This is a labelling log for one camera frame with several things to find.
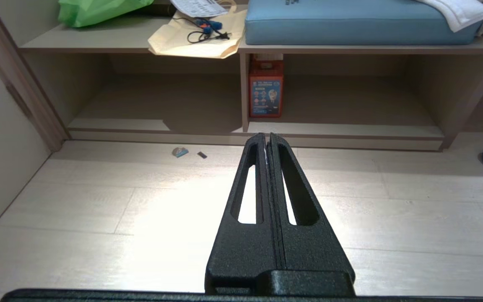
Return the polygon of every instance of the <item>white towel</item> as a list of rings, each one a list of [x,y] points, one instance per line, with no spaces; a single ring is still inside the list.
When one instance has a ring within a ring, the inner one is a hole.
[[[453,32],[483,21],[483,4],[479,0],[417,0],[433,6],[447,19]],[[477,36],[483,34],[483,24]]]

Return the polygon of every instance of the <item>blue cushion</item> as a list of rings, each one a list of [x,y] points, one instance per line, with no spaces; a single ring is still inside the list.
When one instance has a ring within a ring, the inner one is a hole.
[[[437,9],[416,0],[251,0],[247,44],[470,44],[481,22],[454,33]]]

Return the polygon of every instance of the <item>wooden shelf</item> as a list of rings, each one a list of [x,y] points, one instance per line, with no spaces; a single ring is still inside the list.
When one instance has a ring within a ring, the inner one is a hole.
[[[236,75],[122,76],[105,86],[70,131],[221,135],[241,133]]]
[[[250,133],[443,140],[444,135],[399,79],[287,76],[280,118],[249,118]]]
[[[242,38],[238,53],[281,54],[483,54],[483,38],[469,45],[369,46],[369,45],[248,45]]]
[[[148,39],[169,20],[122,16],[83,29],[58,25],[25,43],[20,49],[58,53],[149,53]]]

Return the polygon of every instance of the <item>red box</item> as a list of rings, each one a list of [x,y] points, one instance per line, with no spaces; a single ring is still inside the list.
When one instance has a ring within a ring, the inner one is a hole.
[[[283,83],[283,61],[252,61],[249,69],[249,116],[280,117]]]

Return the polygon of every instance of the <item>green bag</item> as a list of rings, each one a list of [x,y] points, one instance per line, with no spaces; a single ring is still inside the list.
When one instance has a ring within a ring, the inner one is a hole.
[[[154,0],[59,0],[59,22],[83,27],[150,5]]]

